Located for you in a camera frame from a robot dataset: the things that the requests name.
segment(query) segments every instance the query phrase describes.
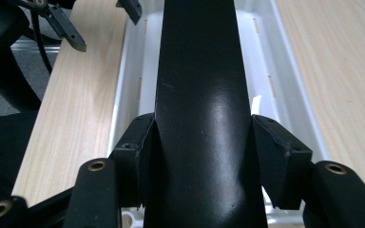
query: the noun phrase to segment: light wood surface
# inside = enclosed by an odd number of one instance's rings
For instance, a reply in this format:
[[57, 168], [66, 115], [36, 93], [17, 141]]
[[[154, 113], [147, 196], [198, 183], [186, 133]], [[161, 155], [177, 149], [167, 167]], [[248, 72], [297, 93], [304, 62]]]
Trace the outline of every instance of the light wood surface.
[[84, 162], [106, 157], [126, 22], [115, 3], [74, 6], [70, 21], [87, 51], [61, 45], [13, 190], [29, 206], [73, 186]]
[[365, 0], [278, 0], [332, 161], [365, 181]]

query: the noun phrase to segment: white container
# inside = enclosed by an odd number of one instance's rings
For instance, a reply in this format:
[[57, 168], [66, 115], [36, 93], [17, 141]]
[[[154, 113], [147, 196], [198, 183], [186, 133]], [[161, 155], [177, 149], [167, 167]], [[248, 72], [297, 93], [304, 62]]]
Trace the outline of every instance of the white container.
[[[110, 150], [133, 118], [155, 107], [164, 1], [142, 0], [141, 4], [141, 21], [137, 26], [129, 21], [126, 27]], [[252, 113], [289, 129], [313, 149], [313, 162], [328, 160], [275, 1], [236, 0], [235, 4]], [[133, 210], [125, 217], [133, 217]], [[268, 223], [302, 222], [301, 211], [275, 210], [266, 196], [265, 210]], [[132, 220], [138, 224], [142, 218]]]

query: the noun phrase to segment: glossy black surface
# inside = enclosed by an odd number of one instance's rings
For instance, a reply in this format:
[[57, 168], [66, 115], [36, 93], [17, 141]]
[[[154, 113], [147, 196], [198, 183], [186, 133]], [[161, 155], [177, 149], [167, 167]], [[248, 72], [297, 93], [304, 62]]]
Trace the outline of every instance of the glossy black surface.
[[233, 1], [166, 0], [144, 227], [266, 227]]

